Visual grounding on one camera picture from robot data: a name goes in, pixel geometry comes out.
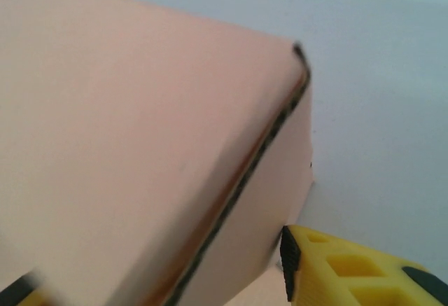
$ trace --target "corrugated cardboard edge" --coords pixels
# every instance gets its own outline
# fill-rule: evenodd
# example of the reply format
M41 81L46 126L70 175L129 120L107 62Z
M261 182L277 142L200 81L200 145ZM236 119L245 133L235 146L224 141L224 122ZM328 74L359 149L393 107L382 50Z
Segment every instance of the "corrugated cardboard edge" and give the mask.
M243 172L239 173L239 178L233 189L230 191L230 195L227 197L227 202L221 209L219 216L216 218L214 224L212 225L208 235L205 240L201 243L199 249L196 251L195 256L188 264L187 268L182 272L181 276L178 278L174 288L171 290L170 295L165 299L162 305L164 306L175 306L181 299L183 292L186 289L191 278L194 276L196 269L202 262L202 258L209 248L210 244L214 241L216 235L219 233L221 226L224 224L226 218L229 216L232 208L236 205L240 195L243 193L246 184L255 172L258 164L260 163L262 157L264 156L266 150L270 147L271 143L278 135L280 129L283 127L286 120L290 117L294 109L299 104L302 96L306 92L309 84L311 83L311 69L308 65L307 57L299 43L293 45L293 52L297 58L301 61L304 67L304 73L299 83L297 84L294 91L291 93L290 97L286 100L285 105L277 114L275 119L267 126L262 139L255 145L255 149L251 154L251 159L245 165ZM152 306L154 304L144 303L144 305Z

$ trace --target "white background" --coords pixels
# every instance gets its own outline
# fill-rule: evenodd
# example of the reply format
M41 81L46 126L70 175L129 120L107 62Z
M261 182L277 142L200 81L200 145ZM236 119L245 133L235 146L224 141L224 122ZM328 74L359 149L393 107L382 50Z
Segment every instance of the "white background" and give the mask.
M317 184L299 223L448 281L448 0L147 1L300 39Z

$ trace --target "yellow plastic object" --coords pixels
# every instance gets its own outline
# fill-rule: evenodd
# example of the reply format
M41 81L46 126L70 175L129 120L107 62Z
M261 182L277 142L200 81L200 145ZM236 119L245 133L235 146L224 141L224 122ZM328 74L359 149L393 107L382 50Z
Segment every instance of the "yellow plastic object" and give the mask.
M17 306L49 306L49 304L39 290L34 290Z
M402 267L419 264L297 225L293 306L441 306Z

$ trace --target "yellow tool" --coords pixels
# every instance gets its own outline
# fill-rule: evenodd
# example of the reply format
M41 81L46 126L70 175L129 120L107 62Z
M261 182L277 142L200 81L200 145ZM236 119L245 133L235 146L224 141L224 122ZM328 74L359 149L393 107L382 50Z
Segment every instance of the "yellow tool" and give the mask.
M448 285L419 264L292 225L281 262L294 306L441 306Z

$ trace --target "pink cardboard box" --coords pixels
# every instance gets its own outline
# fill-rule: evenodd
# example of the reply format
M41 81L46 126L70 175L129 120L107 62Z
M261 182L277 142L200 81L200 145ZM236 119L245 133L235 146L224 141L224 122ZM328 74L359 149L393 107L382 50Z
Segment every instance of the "pink cardboard box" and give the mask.
M312 183L298 47L133 0L0 0L0 235L61 305L219 306Z

